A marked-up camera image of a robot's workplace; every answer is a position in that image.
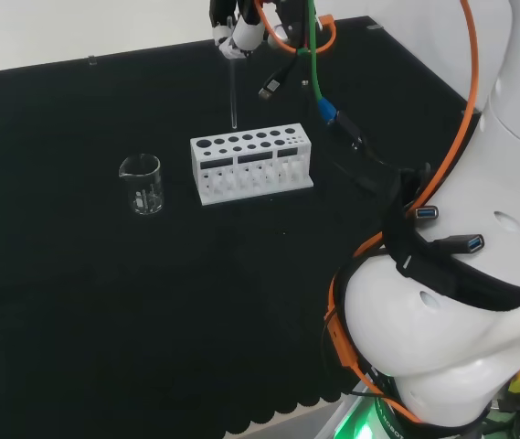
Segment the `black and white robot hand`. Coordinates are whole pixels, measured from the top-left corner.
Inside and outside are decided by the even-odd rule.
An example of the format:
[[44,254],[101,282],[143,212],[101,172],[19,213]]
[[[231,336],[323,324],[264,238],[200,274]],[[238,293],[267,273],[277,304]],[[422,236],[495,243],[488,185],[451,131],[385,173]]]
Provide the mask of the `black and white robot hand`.
[[210,0],[215,46],[226,59],[244,59],[263,41],[265,26],[253,1]]

